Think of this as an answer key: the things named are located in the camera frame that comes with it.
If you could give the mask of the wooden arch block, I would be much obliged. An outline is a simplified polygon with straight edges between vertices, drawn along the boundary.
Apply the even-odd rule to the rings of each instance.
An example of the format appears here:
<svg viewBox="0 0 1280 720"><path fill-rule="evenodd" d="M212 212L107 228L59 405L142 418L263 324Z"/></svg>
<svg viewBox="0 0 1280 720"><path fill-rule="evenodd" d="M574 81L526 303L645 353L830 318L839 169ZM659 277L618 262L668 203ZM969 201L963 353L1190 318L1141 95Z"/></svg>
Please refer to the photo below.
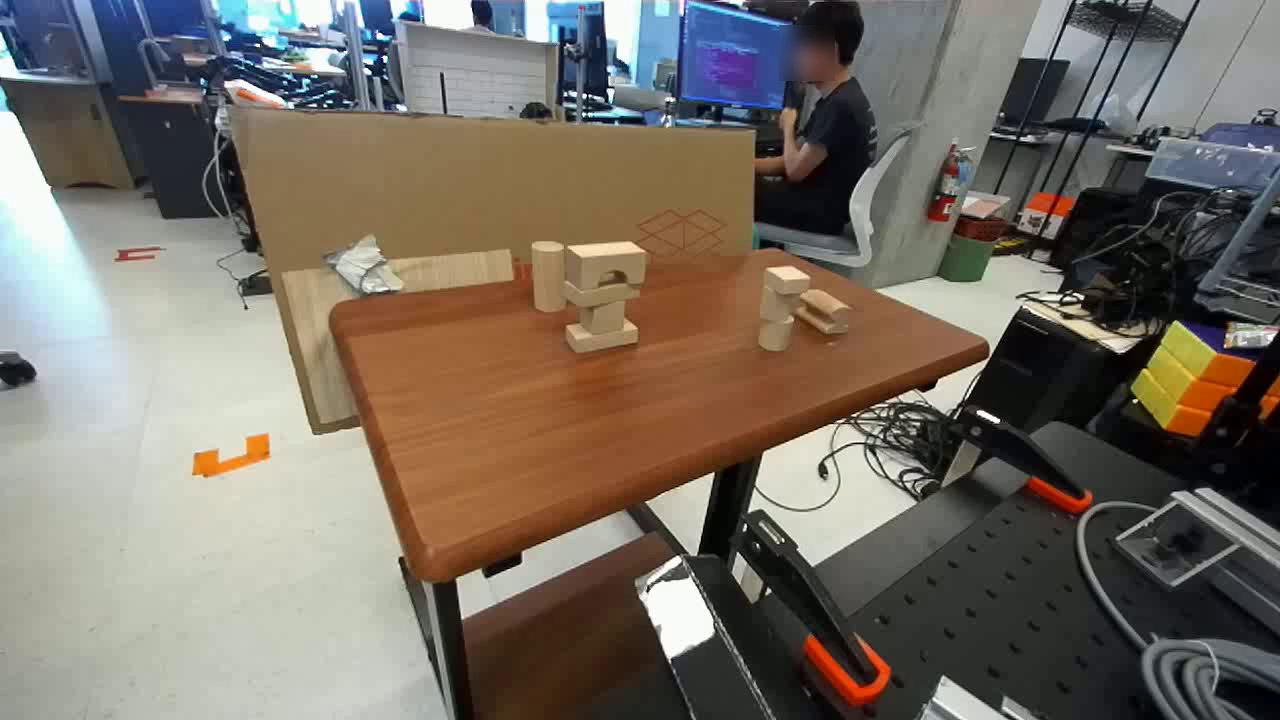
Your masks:
<svg viewBox="0 0 1280 720"><path fill-rule="evenodd" d="M562 256L562 277L574 288L632 284L640 288L648 272L648 252L632 239L571 246Z"/></svg>

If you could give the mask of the wooden cylinder block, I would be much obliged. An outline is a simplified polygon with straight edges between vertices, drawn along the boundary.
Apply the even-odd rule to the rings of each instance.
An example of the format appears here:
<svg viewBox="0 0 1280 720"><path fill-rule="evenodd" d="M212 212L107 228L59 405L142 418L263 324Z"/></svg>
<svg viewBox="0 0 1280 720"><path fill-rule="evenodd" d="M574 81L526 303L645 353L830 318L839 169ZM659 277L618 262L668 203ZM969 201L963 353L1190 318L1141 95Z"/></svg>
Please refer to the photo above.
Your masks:
<svg viewBox="0 0 1280 720"><path fill-rule="evenodd" d="M562 246L558 239L532 239L532 303L536 311L562 308Z"/></svg>

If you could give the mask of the lower block of small stack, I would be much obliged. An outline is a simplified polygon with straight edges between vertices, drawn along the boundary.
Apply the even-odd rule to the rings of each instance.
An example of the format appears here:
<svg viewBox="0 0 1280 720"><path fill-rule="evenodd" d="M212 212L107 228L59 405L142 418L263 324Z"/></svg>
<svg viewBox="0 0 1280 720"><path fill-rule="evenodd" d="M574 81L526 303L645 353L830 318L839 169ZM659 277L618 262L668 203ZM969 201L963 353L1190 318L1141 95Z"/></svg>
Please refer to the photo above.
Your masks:
<svg viewBox="0 0 1280 720"><path fill-rule="evenodd" d="M754 328L754 343L762 353L782 353L792 342L792 299L782 296L762 296L761 299L761 328Z"/></svg>

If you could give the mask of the wooden base stack blocks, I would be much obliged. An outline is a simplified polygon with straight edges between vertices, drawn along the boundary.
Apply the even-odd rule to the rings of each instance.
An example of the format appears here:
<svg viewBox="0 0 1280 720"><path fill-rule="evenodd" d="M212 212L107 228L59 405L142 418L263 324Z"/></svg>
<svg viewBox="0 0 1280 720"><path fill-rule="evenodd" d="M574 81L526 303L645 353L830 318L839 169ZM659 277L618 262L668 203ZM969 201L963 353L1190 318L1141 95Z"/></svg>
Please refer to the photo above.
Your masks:
<svg viewBox="0 0 1280 720"><path fill-rule="evenodd" d="M632 284L562 284L562 299L574 308L574 321L562 328L562 342L574 357L629 347L640 342L640 328L623 318L623 308L636 299Z"/></svg>

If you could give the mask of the top cube of small stack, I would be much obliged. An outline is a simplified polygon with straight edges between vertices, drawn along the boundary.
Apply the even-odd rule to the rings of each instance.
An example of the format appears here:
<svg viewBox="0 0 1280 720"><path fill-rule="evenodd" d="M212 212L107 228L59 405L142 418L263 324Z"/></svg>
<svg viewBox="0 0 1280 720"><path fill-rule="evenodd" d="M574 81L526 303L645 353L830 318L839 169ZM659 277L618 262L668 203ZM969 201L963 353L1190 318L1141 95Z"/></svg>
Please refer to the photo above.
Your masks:
<svg viewBox="0 0 1280 720"><path fill-rule="evenodd" d="M772 296L801 296L801 293L810 288L810 277L801 272L801 269L792 269L792 266L777 266L777 269L762 272L762 288L769 288Z"/></svg>

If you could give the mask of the black orange clamp near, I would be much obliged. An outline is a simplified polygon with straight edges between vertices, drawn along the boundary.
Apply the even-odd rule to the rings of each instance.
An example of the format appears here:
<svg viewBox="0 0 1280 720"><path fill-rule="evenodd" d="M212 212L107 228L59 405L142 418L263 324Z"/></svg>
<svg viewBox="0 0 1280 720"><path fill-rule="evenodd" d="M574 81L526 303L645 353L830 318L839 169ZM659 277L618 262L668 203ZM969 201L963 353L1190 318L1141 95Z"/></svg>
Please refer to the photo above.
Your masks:
<svg viewBox="0 0 1280 720"><path fill-rule="evenodd" d="M814 581L794 539L769 513L748 513L733 550L762 581L762 606L819 697L835 713L876 707L893 685L893 664L859 634L843 629L830 592Z"/></svg>

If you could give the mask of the black orange clamp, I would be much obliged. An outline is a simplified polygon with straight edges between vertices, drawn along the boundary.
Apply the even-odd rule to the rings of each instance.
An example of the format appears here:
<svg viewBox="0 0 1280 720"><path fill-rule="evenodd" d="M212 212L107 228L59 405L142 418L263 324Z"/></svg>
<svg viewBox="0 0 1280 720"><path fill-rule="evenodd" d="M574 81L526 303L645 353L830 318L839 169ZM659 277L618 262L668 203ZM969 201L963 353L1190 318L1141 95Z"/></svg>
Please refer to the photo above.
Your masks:
<svg viewBox="0 0 1280 720"><path fill-rule="evenodd" d="M748 513L733 550L762 581L762 606L819 697L835 713L876 707L893 685L893 664L859 634L843 629L830 592L814 581L794 539L769 513Z"/></svg>
<svg viewBox="0 0 1280 720"><path fill-rule="evenodd" d="M1064 517L1085 517L1090 508L1090 494L1081 490L1031 437L963 405L955 414L955 455L947 462L942 479L963 479L985 455L1010 465L1022 477L1022 494Z"/></svg>

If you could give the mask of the light wooden side board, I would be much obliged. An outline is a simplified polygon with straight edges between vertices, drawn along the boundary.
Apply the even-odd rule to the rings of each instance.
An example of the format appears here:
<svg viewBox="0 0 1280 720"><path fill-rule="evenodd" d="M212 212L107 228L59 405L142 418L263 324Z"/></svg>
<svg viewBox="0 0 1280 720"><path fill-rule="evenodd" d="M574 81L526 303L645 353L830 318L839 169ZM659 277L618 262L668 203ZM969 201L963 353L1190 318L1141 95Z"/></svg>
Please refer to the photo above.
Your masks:
<svg viewBox="0 0 1280 720"><path fill-rule="evenodd" d="M517 256L507 249L400 256L392 262L392 272L405 281L409 296L438 296L510 284ZM400 303L400 293L360 296L333 269L316 266L278 272L275 299L307 427L316 437L357 427L360 405L343 365L343 328L377 328L379 311Z"/></svg>

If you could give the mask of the green bucket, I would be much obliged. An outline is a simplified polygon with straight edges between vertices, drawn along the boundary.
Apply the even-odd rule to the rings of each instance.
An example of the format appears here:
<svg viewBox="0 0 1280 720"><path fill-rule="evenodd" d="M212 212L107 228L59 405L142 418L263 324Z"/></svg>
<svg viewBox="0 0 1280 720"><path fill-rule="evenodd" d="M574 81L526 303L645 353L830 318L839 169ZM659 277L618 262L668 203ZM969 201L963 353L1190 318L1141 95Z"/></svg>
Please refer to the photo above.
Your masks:
<svg viewBox="0 0 1280 720"><path fill-rule="evenodd" d="M939 262L939 277L955 284L976 284L989 272L992 246L972 236L952 236Z"/></svg>

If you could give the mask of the red fire extinguisher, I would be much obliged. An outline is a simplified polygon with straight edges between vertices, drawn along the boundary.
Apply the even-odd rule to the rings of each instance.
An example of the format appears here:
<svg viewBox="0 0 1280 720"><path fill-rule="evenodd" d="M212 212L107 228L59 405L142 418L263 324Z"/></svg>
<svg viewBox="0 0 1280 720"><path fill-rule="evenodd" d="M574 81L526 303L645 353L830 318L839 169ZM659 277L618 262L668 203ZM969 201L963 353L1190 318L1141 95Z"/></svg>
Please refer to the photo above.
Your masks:
<svg viewBox="0 0 1280 720"><path fill-rule="evenodd" d="M963 190L963 149L947 143L942 163L937 172L930 195L926 195L926 221L942 223L952 221L955 195Z"/></svg>

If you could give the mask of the black orange clamp far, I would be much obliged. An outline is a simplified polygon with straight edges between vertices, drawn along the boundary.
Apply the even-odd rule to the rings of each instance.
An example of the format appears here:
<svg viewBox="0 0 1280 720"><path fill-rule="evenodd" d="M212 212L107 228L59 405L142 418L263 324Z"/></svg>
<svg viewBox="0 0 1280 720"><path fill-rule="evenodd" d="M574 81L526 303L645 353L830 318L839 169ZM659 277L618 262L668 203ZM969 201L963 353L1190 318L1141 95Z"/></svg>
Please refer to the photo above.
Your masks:
<svg viewBox="0 0 1280 720"><path fill-rule="evenodd" d="M985 455L1010 465L1022 477L1022 494L1064 517L1085 517L1090 508L1090 494L1081 490L1031 437L963 405L955 414L955 455L947 462L942 479L963 479Z"/></svg>

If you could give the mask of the large cardboard sheet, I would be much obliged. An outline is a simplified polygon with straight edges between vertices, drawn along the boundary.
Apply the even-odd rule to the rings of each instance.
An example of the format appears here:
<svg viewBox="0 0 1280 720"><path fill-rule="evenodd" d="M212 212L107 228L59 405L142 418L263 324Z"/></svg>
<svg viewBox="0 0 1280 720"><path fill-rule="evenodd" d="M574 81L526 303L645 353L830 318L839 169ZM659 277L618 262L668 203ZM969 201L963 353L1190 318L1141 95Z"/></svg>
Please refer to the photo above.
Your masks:
<svg viewBox="0 0 1280 720"><path fill-rule="evenodd" d="M748 134L237 109L232 149L271 272L364 236L387 256L751 246Z"/></svg>

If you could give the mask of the orange floor tape marker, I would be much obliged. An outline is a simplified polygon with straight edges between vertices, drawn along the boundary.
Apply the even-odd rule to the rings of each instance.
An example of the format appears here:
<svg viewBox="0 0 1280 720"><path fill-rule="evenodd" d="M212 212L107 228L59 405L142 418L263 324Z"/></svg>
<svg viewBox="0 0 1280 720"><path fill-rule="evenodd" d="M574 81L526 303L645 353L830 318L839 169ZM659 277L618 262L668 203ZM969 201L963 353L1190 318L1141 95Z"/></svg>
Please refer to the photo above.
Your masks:
<svg viewBox="0 0 1280 720"><path fill-rule="evenodd" d="M271 440L269 432L257 432L257 437L244 437L244 448L238 453L221 453L221 448L200 448L193 453L193 477L200 479L217 479L217 477L227 477L227 472L238 472L238 467L250 467L258 462L271 455Z"/></svg>

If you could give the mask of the black perforated mounting board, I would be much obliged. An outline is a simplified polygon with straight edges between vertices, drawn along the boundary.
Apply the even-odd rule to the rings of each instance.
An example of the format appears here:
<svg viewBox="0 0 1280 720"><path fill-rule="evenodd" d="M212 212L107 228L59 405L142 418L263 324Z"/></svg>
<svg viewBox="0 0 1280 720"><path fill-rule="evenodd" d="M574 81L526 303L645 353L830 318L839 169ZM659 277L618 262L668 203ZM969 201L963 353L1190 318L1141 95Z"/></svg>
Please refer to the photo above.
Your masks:
<svg viewBox="0 0 1280 720"><path fill-rule="evenodd" d="M913 720L939 681L985 699L1016 699L1034 720L1160 720L1143 688L1143 629L1190 643L1277 637L1206 589L1167 595L1113 538L1136 508L1173 494L1173 477L1072 427L1043 426L1034 443L1096 504L1064 517L1031 500L1005 462L919 500L814 569L848 634L888 664L876 707L835 713L803 676L772 608L743 595L719 557L696 577L734 652L706 664L653 669L578 720Z"/></svg>

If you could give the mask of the yellow orange foam cube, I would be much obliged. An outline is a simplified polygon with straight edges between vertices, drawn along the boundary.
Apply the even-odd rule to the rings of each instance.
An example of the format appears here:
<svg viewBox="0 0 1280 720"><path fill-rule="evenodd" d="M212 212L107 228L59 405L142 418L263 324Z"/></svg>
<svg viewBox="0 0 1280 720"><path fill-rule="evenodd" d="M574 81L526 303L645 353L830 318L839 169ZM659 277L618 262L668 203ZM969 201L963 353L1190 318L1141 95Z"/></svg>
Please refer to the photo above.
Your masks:
<svg viewBox="0 0 1280 720"><path fill-rule="evenodd" d="M1173 321L1130 379L1130 395L1164 432L1194 440L1215 409L1242 387L1248 372L1242 357L1221 353Z"/></svg>

